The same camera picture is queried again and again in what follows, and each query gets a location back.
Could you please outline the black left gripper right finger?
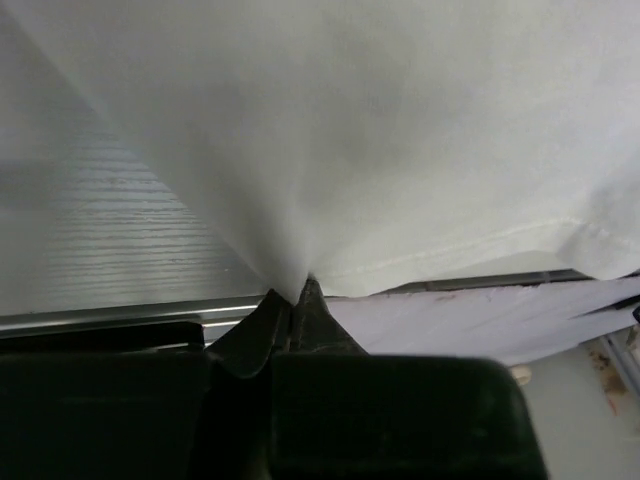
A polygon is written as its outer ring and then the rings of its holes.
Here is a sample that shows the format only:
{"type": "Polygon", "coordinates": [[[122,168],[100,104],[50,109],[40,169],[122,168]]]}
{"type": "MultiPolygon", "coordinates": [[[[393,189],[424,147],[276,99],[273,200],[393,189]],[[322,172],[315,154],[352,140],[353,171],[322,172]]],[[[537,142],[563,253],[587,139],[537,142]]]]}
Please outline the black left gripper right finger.
{"type": "Polygon", "coordinates": [[[373,355],[309,279],[272,356],[275,479],[545,479],[524,395],[486,358],[373,355]]]}

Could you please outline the white graphic t-shirt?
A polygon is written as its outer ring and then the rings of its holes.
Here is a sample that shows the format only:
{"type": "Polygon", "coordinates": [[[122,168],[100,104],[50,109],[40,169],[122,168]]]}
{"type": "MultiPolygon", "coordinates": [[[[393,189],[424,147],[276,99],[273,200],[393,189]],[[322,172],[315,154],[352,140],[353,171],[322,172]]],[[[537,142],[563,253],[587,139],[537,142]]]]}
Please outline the white graphic t-shirt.
{"type": "Polygon", "coordinates": [[[265,283],[639,266],[635,1],[9,1],[265,283]]]}

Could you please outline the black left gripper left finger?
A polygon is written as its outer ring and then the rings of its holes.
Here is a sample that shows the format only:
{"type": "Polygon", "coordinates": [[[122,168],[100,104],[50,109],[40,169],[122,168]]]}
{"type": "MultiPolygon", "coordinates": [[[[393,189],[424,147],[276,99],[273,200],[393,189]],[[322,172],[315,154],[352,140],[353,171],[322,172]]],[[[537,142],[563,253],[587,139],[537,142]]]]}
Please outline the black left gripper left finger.
{"type": "Polygon", "coordinates": [[[1,342],[5,479],[243,479],[269,424],[269,292],[212,344],[187,316],[1,342]]]}

